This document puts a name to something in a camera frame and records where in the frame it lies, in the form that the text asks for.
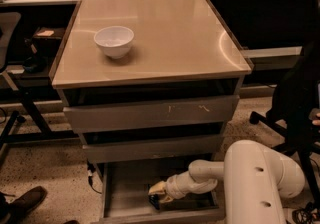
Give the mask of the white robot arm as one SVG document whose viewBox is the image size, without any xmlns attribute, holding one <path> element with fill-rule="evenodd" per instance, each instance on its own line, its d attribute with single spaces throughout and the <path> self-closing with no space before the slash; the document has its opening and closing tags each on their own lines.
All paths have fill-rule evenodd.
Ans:
<svg viewBox="0 0 320 224">
<path fill-rule="evenodd" d="M 291 158 L 251 140 L 240 140 L 222 162 L 195 160 L 188 170 L 151 186 L 154 207 L 187 194 L 212 191 L 224 182 L 227 224 L 286 224 L 281 200 L 301 193 L 305 177 Z"/>
</svg>

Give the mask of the person's bare hand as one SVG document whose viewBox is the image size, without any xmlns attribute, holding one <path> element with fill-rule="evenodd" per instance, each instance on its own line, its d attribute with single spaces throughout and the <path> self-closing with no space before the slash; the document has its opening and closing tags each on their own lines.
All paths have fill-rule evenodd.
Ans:
<svg viewBox="0 0 320 224">
<path fill-rule="evenodd" d="M 312 121 L 315 126 L 320 126 L 320 113 L 316 114 L 316 118 Z"/>
</svg>

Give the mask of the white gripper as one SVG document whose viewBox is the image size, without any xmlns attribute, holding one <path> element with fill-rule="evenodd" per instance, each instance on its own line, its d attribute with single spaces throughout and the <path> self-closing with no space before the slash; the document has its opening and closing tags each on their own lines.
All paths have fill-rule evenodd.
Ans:
<svg viewBox="0 0 320 224">
<path fill-rule="evenodd" d="M 186 196 L 184 191 L 183 178 L 180 175 L 173 175 L 166 181 L 160 181 L 149 188 L 149 195 L 163 195 L 159 197 L 161 204 L 172 202 L 173 199 L 181 199 Z"/>
</svg>

